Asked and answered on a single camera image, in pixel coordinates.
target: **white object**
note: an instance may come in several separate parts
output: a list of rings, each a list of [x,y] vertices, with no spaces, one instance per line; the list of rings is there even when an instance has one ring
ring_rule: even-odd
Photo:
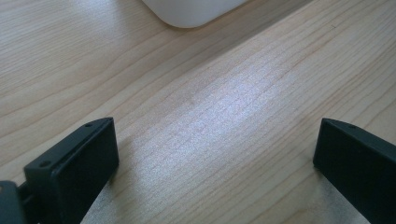
[[[240,6],[247,0],[143,0],[166,23],[192,28]]]

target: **light wood tabletop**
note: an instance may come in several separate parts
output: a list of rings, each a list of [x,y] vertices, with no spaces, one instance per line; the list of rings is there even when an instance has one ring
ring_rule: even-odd
[[[140,0],[1,0],[0,179],[113,117],[83,223],[368,223],[312,159],[322,118],[396,144],[395,12],[251,0],[184,30]]]

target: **wood grain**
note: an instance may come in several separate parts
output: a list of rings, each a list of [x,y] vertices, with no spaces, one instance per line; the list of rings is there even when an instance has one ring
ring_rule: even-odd
[[[252,0],[208,25],[140,0],[0,1],[0,179],[116,121],[83,223],[368,223],[313,169],[321,118],[396,144],[396,1]]]

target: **screw hole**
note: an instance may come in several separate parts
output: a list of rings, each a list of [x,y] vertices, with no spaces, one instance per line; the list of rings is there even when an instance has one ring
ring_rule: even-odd
[[[40,167],[46,167],[46,166],[48,166],[48,165],[50,165],[50,161],[43,161],[43,162],[41,162],[40,163]]]

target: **black plastic piece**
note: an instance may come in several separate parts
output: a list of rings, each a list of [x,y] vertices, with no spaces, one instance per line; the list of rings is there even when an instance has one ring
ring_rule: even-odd
[[[24,167],[18,194],[0,182],[0,223],[79,223],[118,165],[113,119],[87,123]]]
[[[371,223],[396,223],[396,146],[323,119],[314,164]]]

